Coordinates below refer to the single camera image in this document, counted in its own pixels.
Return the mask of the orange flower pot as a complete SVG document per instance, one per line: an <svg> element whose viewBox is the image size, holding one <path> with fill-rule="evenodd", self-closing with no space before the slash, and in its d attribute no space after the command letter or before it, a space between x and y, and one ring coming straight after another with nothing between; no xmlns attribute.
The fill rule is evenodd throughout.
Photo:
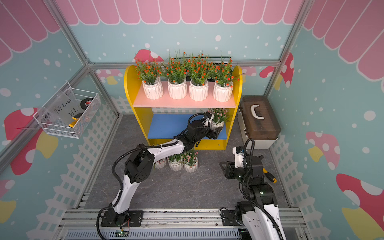
<svg viewBox="0 0 384 240"><path fill-rule="evenodd" d="M161 65L156 61L136 61L139 79L142 81L145 96L149 100L157 100L164 95L160 76Z"/></svg>
<svg viewBox="0 0 384 240"><path fill-rule="evenodd" d="M192 100L201 102L208 97L210 64L203 55L188 58L187 75L190 78L189 94Z"/></svg>
<svg viewBox="0 0 384 240"><path fill-rule="evenodd" d="M234 81L240 80L240 75L234 73L233 60L221 60L220 63L212 63L210 77L214 80L214 99L218 102L228 102L233 93Z"/></svg>
<svg viewBox="0 0 384 240"><path fill-rule="evenodd" d="M162 75L168 82L168 93L174 100L180 100L187 95L187 70L188 61L186 59L186 53L176 53L174 58L169 59L163 63L164 72Z"/></svg>

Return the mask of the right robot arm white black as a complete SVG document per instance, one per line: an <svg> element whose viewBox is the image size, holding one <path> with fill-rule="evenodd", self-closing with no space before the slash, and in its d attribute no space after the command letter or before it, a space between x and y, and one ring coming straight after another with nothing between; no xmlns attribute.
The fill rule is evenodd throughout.
<svg viewBox="0 0 384 240"><path fill-rule="evenodd" d="M272 186L266 183L277 179L265 170L263 156L254 155L255 140L247 139L244 146L233 148L235 160L220 162L224 176L228 180L237 180L243 198L235 209L221 208L223 225L240 225L245 230L239 238L250 240L285 240L286 235L281 223L278 201Z"/></svg>

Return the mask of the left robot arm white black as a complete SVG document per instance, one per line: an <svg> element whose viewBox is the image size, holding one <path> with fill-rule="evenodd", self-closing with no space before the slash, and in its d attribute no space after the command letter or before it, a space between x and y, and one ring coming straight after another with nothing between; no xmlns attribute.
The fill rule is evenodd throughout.
<svg viewBox="0 0 384 240"><path fill-rule="evenodd" d="M123 226L130 220L132 198L139 184L150 176L156 162L192 150L205 137L213 140L218 138L224 125L215 124L213 119L214 116L209 112L194 114L189 117L187 127L171 141L155 146L140 144L113 163L112 174L118 180L120 188L109 206L99 210L97 215L96 229L100 239L105 239L100 230L100 219L115 226Z"/></svg>

